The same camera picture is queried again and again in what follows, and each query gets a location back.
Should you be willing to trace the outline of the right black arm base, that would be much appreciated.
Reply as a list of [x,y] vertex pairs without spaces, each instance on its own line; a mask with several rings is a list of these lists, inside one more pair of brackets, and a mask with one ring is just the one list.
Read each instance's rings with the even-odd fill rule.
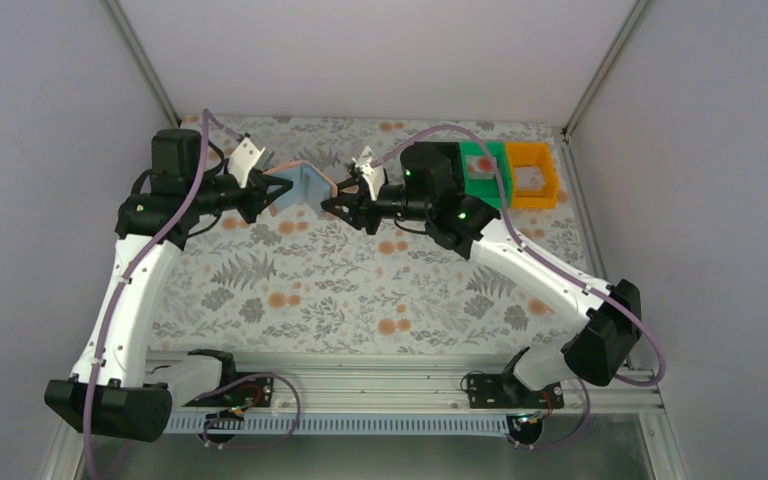
[[518,352],[500,373],[473,370],[460,380],[459,388],[466,393],[470,409],[532,410],[506,416],[507,435],[515,447],[535,449],[540,440],[545,419],[565,405],[559,383],[549,384],[542,390],[530,390],[514,375],[516,363],[529,347]]

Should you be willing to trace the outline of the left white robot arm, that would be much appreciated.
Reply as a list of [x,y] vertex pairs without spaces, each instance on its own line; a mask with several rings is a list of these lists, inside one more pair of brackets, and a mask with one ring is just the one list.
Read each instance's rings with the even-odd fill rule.
[[153,442],[175,408],[235,378],[232,354],[211,349],[157,374],[146,371],[161,294],[200,219],[235,210],[253,223],[293,186],[263,171],[272,154],[248,135],[206,167],[206,156],[218,150],[188,129],[152,138],[151,166],[118,209],[113,269],[90,338],[69,376],[49,381],[44,393],[45,404],[79,433]]

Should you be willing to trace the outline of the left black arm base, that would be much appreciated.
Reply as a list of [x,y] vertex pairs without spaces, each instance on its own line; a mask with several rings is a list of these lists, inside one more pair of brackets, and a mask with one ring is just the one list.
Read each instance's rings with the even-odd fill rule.
[[206,446],[219,447],[232,434],[216,430],[240,426],[247,412],[269,407],[276,379],[264,372],[241,372],[232,353],[195,349],[171,367],[167,379],[178,407],[208,408],[198,426],[198,438]]

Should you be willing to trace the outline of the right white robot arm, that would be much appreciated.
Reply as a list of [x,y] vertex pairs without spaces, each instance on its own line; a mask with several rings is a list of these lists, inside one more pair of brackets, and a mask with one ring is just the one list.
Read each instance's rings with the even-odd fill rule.
[[642,335],[627,316],[640,313],[637,287],[626,280],[611,285],[567,264],[517,231],[498,208],[467,194],[457,143],[418,142],[399,160],[403,181],[395,184],[364,152],[322,208],[369,235],[385,219],[419,221],[442,249],[503,275],[571,322],[569,338],[525,347],[508,364],[507,375],[523,387],[572,378],[606,386],[616,379]]

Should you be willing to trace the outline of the orange leather card holder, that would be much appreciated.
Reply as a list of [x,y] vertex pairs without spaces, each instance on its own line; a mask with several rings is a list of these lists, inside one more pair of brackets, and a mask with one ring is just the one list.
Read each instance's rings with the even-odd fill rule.
[[293,183],[287,193],[280,195],[269,206],[269,212],[273,217],[301,203],[306,204],[315,213],[322,213],[322,202],[335,197],[338,193],[336,183],[306,160],[280,164],[266,170],[265,173]]

